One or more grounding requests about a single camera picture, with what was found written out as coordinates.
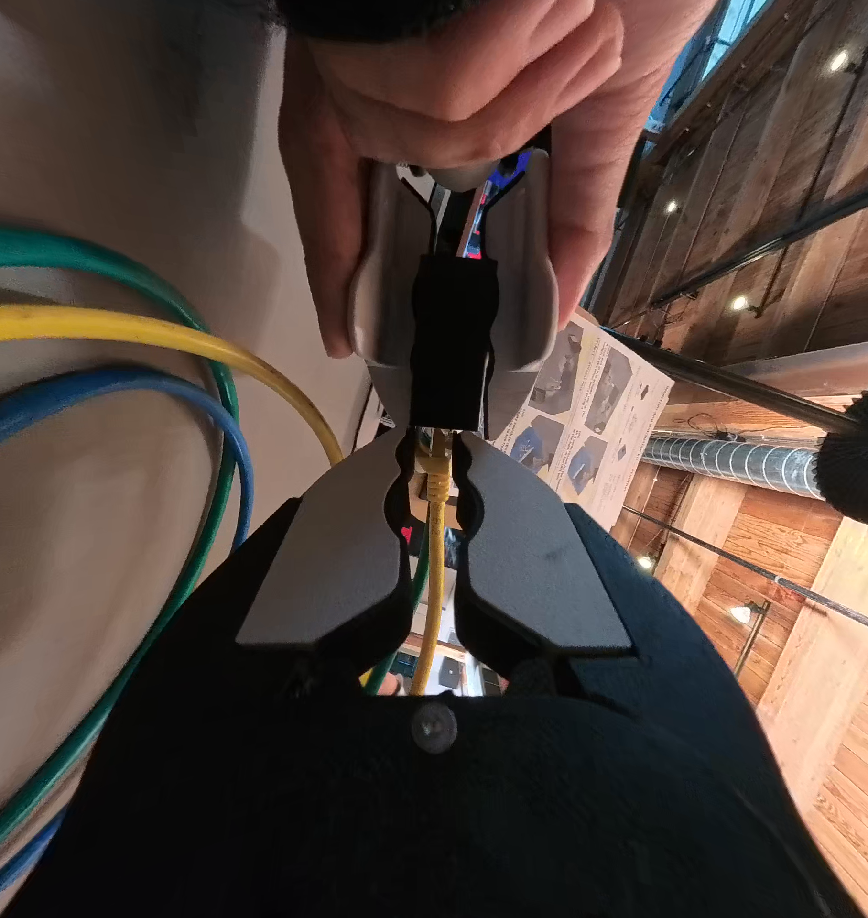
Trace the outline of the large glass window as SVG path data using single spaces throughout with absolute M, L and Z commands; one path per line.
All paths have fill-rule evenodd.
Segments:
M 718 1 L 678 55 L 645 128 L 660 133 L 749 29 L 769 1 Z

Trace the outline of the black ceiling rail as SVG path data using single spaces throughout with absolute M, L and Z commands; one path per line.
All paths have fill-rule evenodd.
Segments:
M 650 300 L 649 308 L 668 306 L 683 298 L 693 297 L 698 292 L 719 279 L 738 272 L 740 269 L 759 262 L 769 255 L 787 250 L 793 244 L 805 240 L 829 226 L 860 213 L 868 208 L 868 186 L 845 197 L 836 197 L 815 210 L 812 214 L 797 221 L 772 235 L 769 235 L 752 246 L 715 262 L 700 273 L 680 281 Z

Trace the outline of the instruction poster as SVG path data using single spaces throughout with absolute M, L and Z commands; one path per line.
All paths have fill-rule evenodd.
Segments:
M 672 386 L 578 309 L 493 445 L 609 532 Z

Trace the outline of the silver round air duct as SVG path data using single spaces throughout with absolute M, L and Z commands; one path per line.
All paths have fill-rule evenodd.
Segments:
M 806 447 L 660 435 L 649 439 L 641 459 L 691 475 L 822 500 L 816 457 Z

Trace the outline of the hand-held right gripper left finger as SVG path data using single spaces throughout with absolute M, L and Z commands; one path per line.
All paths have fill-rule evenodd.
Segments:
M 306 490 L 236 644 L 340 665 L 355 677 L 393 652 L 412 622 L 402 535 L 415 437 L 394 429 Z

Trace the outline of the black ceiling rod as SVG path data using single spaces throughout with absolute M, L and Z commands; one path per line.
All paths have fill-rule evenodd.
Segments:
M 733 565 L 739 568 L 743 568 L 747 571 L 750 571 L 753 574 L 763 579 L 766 579 L 770 583 L 773 583 L 774 585 L 778 586 L 779 588 L 783 590 L 793 592 L 795 593 L 795 595 L 800 596 L 803 599 L 818 605 L 819 607 L 821 607 L 822 609 L 826 611 L 835 612 L 838 615 L 841 615 L 843 618 L 848 619 L 849 621 L 858 623 L 859 625 L 862 625 L 868 629 L 868 616 L 861 612 L 855 611 L 849 606 L 846 606 L 835 600 L 832 600 L 822 594 L 819 594 L 818 592 L 810 588 L 806 588 L 796 583 L 795 581 L 792 581 L 777 573 L 774 573 L 773 571 L 770 571 L 766 568 L 762 568 L 761 566 L 758 566 L 752 563 L 751 561 L 747 561 L 731 552 L 728 552 L 721 547 L 717 547 L 711 543 L 708 543 L 702 539 L 699 539 L 696 536 L 686 533 L 685 531 L 680 530 L 667 522 L 654 518 L 653 516 L 650 516 L 643 511 L 638 511 L 628 505 L 625 505 L 622 509 L 623 511 L 626 511 L 636 516 L 642 521 L 651 522 L 657 525 L 658 527 L 660 527 L 667 533 L 675 535 L 676 537 L 684 540 L 685 542 L 688 542 L 694 546 L 706 549 L 709 552 L 715 554 L 716 556 L 726 559 L 727 561 L 731 562 Z

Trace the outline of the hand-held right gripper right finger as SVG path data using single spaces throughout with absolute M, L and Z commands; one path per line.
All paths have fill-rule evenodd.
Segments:
M 479 662 L 519 666 L 635 656 L 629 635 L 559 495 L 471 432 L 453 443 L 458 522 L 455 626 Z

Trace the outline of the person's left hand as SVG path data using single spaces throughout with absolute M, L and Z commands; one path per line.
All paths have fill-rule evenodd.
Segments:
M 325 351 L 344 358 L 371 162 L 492 162 L 546 127 L 566 324 L 608 251 L 648 115 L 714 2 L 271 5 L 286 30 L 280 152 Z

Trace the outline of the black ethernet port block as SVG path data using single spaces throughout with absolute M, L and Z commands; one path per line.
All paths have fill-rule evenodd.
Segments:
M 412 288 L 407 425 L 480 430 L 493 358 L 497 261 L 424 255 Z

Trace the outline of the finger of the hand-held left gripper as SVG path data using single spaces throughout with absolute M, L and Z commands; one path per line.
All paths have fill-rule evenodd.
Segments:
M 428 201 L 394 165 L 376 164 L 365 223 L 362 255 L 349 291 L 349 340 L 365 361 L 385 411 L 395 425 L 405 427 L 416 331 L 412 292 L 421 259 L 435 243 L 436 219 Z
M 483 255 L 497 263 L 499 286 L 491 329 L 489 440 L 503 433 L 529 399 L 557 334 L 559 294 L 548 245 L 550 172 L 550 156 L 534 150 L 524 172 L 484 213 Z

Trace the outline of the black wall lamp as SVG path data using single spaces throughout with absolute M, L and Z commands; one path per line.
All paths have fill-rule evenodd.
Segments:
M 771 601 L 748 601 L 742 605 L 734 606 L 729 609 L 731 618 L 739 624 L 749 626 L 749 632 L 733 667 L 733 674 L 737 679 L 739 679 L 741 672 L 748 662 L 751 650 L 761 633 L 761 628 L 771 610 L 771 606 Z

